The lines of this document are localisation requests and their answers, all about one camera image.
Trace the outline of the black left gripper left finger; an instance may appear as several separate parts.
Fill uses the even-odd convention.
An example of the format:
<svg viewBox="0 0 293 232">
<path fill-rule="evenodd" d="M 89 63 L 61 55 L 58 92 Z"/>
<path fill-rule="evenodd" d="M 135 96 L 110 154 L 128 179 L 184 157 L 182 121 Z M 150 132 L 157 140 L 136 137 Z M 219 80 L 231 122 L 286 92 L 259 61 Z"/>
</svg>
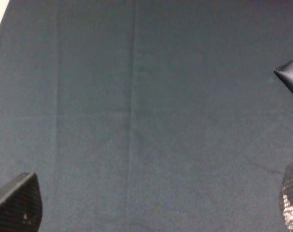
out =
<svg viewBox="0 0 293 232">
<path fill-rule="evenodd" d="M 0 188 L 0 232 L 37 232 L 42 215 L 36 173 L 21 173 Z"/>
</svg>

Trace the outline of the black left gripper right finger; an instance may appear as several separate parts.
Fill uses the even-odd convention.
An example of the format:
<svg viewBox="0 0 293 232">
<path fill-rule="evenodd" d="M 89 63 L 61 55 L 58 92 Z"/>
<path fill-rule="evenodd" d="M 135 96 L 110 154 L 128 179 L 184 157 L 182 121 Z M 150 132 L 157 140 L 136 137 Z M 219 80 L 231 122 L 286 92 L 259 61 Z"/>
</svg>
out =
<svg viewBox="0 0 293 232">
<path fill-rule="evenodd" d="M 293 163 L 287 165 L 279 192 L 279 208 L 289 232 L 293 232 Z"/>
</svg>

